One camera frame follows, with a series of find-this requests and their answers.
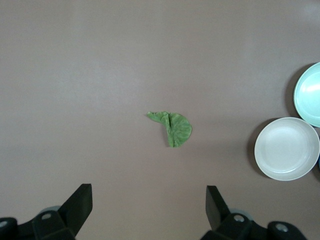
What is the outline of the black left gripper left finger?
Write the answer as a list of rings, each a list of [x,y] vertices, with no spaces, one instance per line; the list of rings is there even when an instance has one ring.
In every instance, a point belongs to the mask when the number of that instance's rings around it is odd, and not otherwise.
[[[46,210],[32,220],[36,240],[74,240],[93,209],[92,185],[80,187],[57,210]]]

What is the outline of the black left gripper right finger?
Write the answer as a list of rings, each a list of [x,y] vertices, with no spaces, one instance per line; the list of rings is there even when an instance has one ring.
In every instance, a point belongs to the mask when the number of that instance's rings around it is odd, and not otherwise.
[[[232,213],[216,186],[206,187],[205,212],[211,230],[201,240],[247,240],[251,221],[243,214]]]

